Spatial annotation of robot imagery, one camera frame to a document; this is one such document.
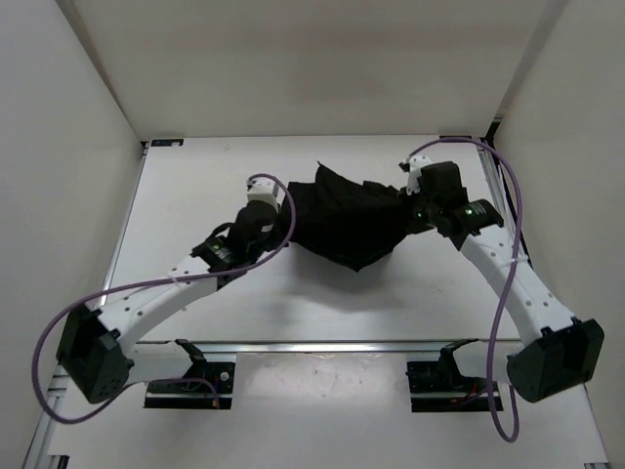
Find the black skirt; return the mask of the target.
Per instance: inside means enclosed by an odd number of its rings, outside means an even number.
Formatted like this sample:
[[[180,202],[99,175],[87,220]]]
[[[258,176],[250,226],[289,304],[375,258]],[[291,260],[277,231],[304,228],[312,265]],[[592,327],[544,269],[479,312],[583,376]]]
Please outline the black skirt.
[[[410,208],[392,186],[356,183],[319,164],[314,180],[288,184],[291,241],[355,272],[391,254],[408,235]]]

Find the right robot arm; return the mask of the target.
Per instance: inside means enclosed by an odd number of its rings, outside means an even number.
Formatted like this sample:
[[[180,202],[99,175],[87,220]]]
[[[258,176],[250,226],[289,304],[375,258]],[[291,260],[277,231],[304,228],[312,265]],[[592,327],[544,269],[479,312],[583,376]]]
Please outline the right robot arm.
[[[504,301],[521,340],[519,346],[497,345],[492,358],[478,339],[445,346],[441,384],[459,391],[474,377],[492,377],[536,403],[589,381],[604,342],[601,326],[578,319],[514,253],[500,213],[486,199],[469,200],[455,163],[416,155],[400,167],[408,175],[402,196],[412,205],[417,228],[437,230],[479,270]]]

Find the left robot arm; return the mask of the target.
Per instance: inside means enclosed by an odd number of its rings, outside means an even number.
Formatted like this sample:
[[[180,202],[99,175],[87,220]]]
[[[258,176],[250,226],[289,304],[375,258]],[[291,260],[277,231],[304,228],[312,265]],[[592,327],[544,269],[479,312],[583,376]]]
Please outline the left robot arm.
[[[173,380],[193,391],[206,381],[206,361],[186,339],[145,345],[143,337],[195,301],[243,277],[277,245],[279,205],[250,201],[226,234],[214,230],[175,268],[163,285],[139,288],[102,308],[86,305],[67,316],[57,359],[92,405],[138,382]]]

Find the right blue corner label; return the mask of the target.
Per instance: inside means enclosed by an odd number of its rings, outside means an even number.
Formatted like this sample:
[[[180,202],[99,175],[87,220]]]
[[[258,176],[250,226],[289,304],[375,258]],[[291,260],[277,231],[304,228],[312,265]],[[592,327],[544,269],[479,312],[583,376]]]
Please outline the right blue corner label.
[[[441,141],[446,141],[446,142],[453,142],[453,143],[460,143],[460,142],[465,142],[465,143],[469,143],[472,142],[474,139],[472,136],[456,136],[456,135],[441,135],[439,136],[439,139]]]

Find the blue corner label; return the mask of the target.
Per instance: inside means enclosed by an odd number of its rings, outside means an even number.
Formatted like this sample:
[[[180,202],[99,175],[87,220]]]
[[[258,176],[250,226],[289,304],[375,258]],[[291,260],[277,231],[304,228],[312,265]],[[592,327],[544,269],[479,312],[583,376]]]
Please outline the blue corner label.
[[[150,142],[152,148],[174,148],[181,147],[184,144],[184,139],[153,139]]]
[[[472,136],[456,136],[456,135],[441,135],[439,136],[439,139],[441,141],[446,141],[446,142],[453,142],[453,143],[460,143],[460,142],[465,142],[465,143],[469,143],[472,142],[474,139]]]

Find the left blue corner label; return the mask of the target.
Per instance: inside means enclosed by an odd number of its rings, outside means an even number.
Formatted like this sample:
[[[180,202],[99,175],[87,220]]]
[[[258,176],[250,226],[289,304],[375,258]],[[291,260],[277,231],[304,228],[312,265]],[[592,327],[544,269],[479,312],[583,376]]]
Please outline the left blue corner label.
[[[153,139],[150,142],[152,148],[174,148],[181,147],[184,144],[184,139]]]

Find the front aluminium rail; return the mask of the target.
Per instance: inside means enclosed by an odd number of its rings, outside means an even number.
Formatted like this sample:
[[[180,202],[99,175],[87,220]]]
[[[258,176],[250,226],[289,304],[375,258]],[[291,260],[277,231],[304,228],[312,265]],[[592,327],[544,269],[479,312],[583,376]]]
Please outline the front aluminium rail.
[[[429,353],[435,352],[450,343],[443,341],[333,341],[333,342],[192,342],[191,352],[195,350],[204,355],[234,355],[234,354],[333,354],[333,353]],[[106,339],[102,345],[94,345],[99,355],[113,350],[114,354],[130,358],[131,353],[171,353],[185,347],[168,341],[142,342],[132,346],[130,352],[124,352],[119,344]]]

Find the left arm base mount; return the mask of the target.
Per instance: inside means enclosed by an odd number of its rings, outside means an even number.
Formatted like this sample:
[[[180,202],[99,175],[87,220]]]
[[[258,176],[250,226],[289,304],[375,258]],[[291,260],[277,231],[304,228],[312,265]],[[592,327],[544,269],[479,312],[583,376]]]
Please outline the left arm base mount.
[[[179,378],[150,381],[144,408],[228,410],[232,406],[235,356],[206,355],[187,340],[176,340],[190,358],[190,366]]]

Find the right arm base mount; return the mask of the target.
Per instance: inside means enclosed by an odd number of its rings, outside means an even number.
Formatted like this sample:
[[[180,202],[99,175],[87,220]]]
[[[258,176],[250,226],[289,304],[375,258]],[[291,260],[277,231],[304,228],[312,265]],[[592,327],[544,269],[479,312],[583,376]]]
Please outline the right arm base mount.
[[[477,339],[464,339],[443,346],[436,359],[408,357],[408,380],[412,413],[489,412],[486,380],[465,376],[453,353]]]

